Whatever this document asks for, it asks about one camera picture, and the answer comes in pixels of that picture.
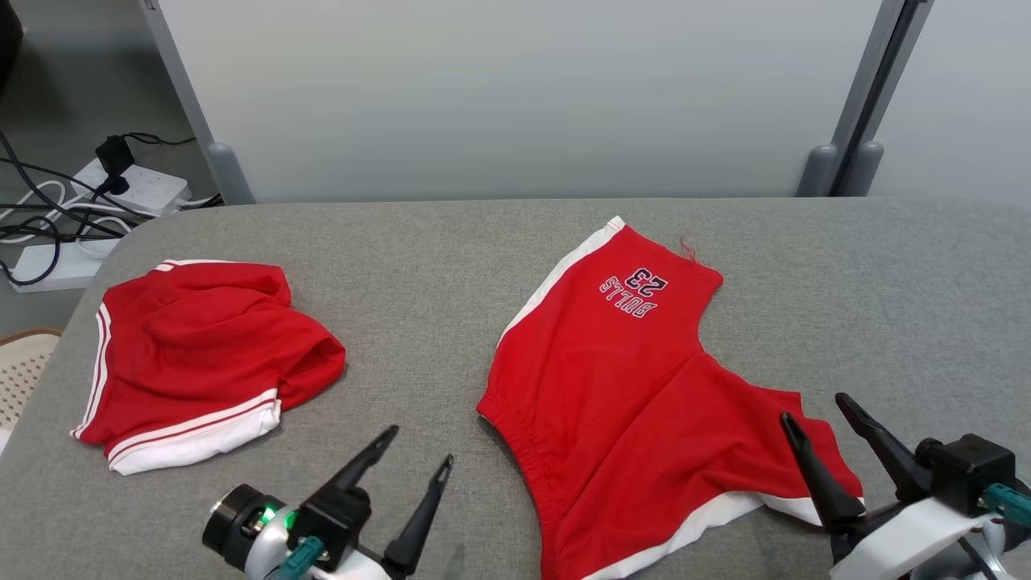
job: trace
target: red shorts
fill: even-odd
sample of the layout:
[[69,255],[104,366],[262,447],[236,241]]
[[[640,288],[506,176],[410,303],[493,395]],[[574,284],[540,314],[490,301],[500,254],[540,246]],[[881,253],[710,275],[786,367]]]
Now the red shorts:
[[261,437],[343,372],[343,346],[290,308],[278,266],[166,260],[107,289],[82,422],[122,475]]
[[533,496],[544,580],[624,578],[761,505],[819,525],[786,411],[862,496],[798,394],[751,385],[702,348],[698,323],[722,282],[613,217],[502,335],[476,409]]

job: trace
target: metal frame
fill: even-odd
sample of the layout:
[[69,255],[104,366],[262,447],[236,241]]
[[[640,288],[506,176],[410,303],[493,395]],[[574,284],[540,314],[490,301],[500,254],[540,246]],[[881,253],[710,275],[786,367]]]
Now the metal frame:
[[874,141],[934,0],[883,0],[830,143],[813,147],[796,195],[865,196],[884,156]]
[[207,125],[207,120],[204,118],[204,111],[197,100],[197,94],[194,93],[193,86],[190,84],[190,77],[182,65],[182,59],[175,48],[175,41],[168,29],[168,23],[165,22],[165,14],[161,11],[161,5],[158,0],[139,0],[139,5],[143,10],[146,25],[151,29],[151,35],[154,36],[154,41],[158,45],[161,60],[165,62],[165,68],[168,70],[168,76],[172,80],[175,93],[179,97],[179,102],[182,103],[182,110],[186,112],[187,120],[190,121],[194,135],[197,136],[197,142],[201,146],[204,159],[207,160],[208,169],[210,169],[211,176],[219,186],[219,193],[230,205],[254,203],[254,195],[252,195],[251,187],[243,177],[243,171],[236,160],[233,147],[228,143],[215,141],[211,135],[211,129]]

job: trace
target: white power strip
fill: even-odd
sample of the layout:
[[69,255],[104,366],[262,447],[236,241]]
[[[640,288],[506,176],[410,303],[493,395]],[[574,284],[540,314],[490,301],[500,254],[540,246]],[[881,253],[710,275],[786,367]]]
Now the white power strip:
[[[107,254],[119,239],[91,239],[84,241],[91,251]],[[29,245],[22,250],[22,257],[10,273],[18,279],[32,279],[46,271],[54,259],[54,244]],[[90,255],[75,243],[62,243],[61,254],[54,271],[43,279],[29,285],[14,285],[19,293],[44,293],[46,289],[70,289],[90,284],[103,258]]]
[[[110,198],[130,209],[169,215],[178,211],[182,203],[193,197],[189,183],[182,177],[139,165],[130,165],[122,176],[129,181],[129,190],[120,195],[110,195]],[[104,171],[99,159],[94,159],[75,174],[75,178],[96,187],[107,178],[107,171]],[[75,181],[71,185],[77,194],[90,194],[89,190]]]

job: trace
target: white trim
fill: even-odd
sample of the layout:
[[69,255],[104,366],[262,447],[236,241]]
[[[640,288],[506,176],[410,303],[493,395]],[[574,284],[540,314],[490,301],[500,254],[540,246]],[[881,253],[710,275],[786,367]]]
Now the white trim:
[[115,457],[108,464],[108,469],[131,476],[151,470],[190,466],[236,449],[278,424],[279,400],[272,400],[242,415],[139,444]]
[[584,580],[616,580],[643,570],[663,557],[698,540],[709,527],[733,521],[762,505],[820,525],[810,498],[777,498],[755,491],[728,491],[709,500],[688,515],[680,527],[665,543],[637,552],[584,577]]
[[168,271],[175,266],[188,266],[190,264],[236,264],[239,262],[233,262],[230,260],[165,260],[161,262],[154,269],[159,271]]
[[241,412],[246,411],[247,409],[250,409],[252,407],[255,407],[256,405],[262,403],[263,401],[275,400],[276,409],[278,409],[278,400],[276,400],[276,394],[277,393],[278,393],[277,389],[268,389],[267,391],[259,395],[258,397],[256,397],[256,398],[254,398],[252,400],[245,401],[245,402],[243,402],[243,403],[241,403],[241,404],[239,404],[239,405],[237,405],[235,407],[231,407],[231,408],[226,409],[224,411],[217,411],[214,413],[208,413],[207,415],[202,415],[200,417],[197,417],[196,419],[191,419],[189,421],[179,423],[177,425],[171,425],[171,427],[168,427],[168,428],[164,428],[164,429],[153,431],[153,432],[147,432],[147,433],[144,433],[144,434],[139,434],[137,436],[133,436],[131,438],[125,439],[125,440],[119,442],[118,445],[115,445],[114,447],[112,447],[111,451],[107,454],[107,456],[109,458],[112,458],[112,459],[117,460],[118,459],[118,455],[120,453],[122,453],[123,450],[125,450],[128,447],[132,447],[135,444],[138,444],[138,443],[141,443],[141,442],[145,442],[145,441],[149,441],[149,440],[157,439],[157,438],[168,438],[168,437],[171,437],[171,436],[175,436],[175,435],[181,434],[184,432],[188,432],[188,431],[196,429],[196,428],[200,428],[201,425],[205,425],[207,423],[218,422],[220,420],[233,417],[234,415],[238,415]]
[[93,366],[93,385],[90,387],[90,397],[86,400],[86,413],[82,414],[82,422],[71,431],[71,437],[79,439],[82,432],[93,423],[97,416],[97,409],[100,407],[100,400],[104,395],[104,385],[107,384],[107,345],[111,342],[111,315],[107,312],[107,307],[101,303],[97,311],[97,359]]
[[559,260],[559,263],[555,265],[552,272],[544,278],[544,281],[537,286],[536,292],[530,297],[530,300],[527,301],[523,309],[519,311],[516,318],[508,323],[508,327],[505,327],[504,332],[501,334],[501,338],[504,339],[505,334],[507,334],[512,327],[519,325],[521,320],[526,318],[527,315],[533,312],[535,308],[539,307],[540,304],[544,302],[544,297],[547,296],[552,287],[559,281],[559,278],[562,277],[562,274],[564,274],[566,270],[571,268],[576,262],[589,255],[591,252],[600,248],[605,243],[608,243],[608,240],[611,239],[613,235],[619,233],[625,225],[626,224],[623,221],[623,218],[616,215],[611,219],[608,219],[605,227],[592,233],[591,236],[585,239],[584,242],[580,243],[575,249],[566,253],[564,258]]

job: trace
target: white wall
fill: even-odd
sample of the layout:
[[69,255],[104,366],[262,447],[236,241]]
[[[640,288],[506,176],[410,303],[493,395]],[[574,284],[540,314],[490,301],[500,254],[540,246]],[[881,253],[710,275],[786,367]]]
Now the white wall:
[[159,4],[214,139],[284,201],[792,195],[880,1]]
[[870,195],[1031,207],[1031,3],[936,0],[877,130]]

